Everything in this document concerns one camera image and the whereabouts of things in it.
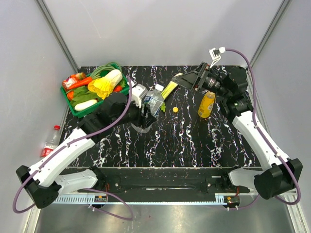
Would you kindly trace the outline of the orange juice bottle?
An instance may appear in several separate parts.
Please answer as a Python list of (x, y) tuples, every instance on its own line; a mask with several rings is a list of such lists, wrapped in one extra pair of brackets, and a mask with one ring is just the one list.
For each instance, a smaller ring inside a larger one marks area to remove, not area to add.
[(208, 118), (212, 112), (215, 103), (215, 94), (213, 92), (206, 92), (198, 110), (198, 115), (201, 118)]

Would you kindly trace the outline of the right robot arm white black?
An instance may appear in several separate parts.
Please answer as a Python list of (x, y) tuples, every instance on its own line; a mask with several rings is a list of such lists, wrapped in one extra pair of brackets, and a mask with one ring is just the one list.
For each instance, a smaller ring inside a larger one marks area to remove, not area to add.
[(220, 109), (227, 120), (242, 134), (255, 153), (261, 171), (236, 168), (222, 178), (224, 191), (238, 186), (254, 189), (266, 200), (277, 198), (290, 190), (298, 190), (303, 165), (291, 159), (262, 128), (255, 114), (255, 104), (247, 95), (247, 72), (243, 67), (232, 68), (225, 77), (207, 63), (201, 63), (186, 74), (174, 76), (172, 81), (186, 89), (211, 91), (221, 97)]

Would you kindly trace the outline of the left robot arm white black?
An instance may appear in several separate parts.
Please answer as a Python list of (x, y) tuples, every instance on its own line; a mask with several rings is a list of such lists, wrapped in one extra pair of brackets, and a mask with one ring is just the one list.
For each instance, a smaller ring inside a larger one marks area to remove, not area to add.
[(47, 157), (31, 167), (20, 166), (16, 174), (34, 205), (45, 208), (62, 194), (80, 189), (102, 191), (105, 175), (99, 168), (90, 167), (82, 172), (61, 175), (61, 172), (78, 156), (97, 144), (114, 126), (132, 123), (149, 127), (156, 118), (151, 114), (149, 97), (129, 99), (122, 93), (111, 94), (92, 113), (80, 120), (69, 137)]

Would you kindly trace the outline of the clear bottle blue cap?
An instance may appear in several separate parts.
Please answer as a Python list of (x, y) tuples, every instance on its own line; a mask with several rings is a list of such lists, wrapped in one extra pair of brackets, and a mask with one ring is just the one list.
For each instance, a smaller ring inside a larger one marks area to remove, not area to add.
[[(149, 104), (151, 107), (151, 113), (153, 116), (155, 116), (156, 118), (158, 117), (159, 111), (160, 111), (160, 107), (162, 105), (162, 103), (164, 102), (164, 99), (162, 97), (162, 91), (163, 91), (164, 87), (157, 84), (154, 88), (154, 90), (148, 90), (148, 93), (146, 94), (144, 100), (143, 100), (143, 104)], [(136, 126), (137, 124), (137, 120), (132, 123), (132, 127), (138, 132), (138, 133), (147, 133), (150, 128), (146, 129), (146, 130), (139, 130), (138, 127)]]

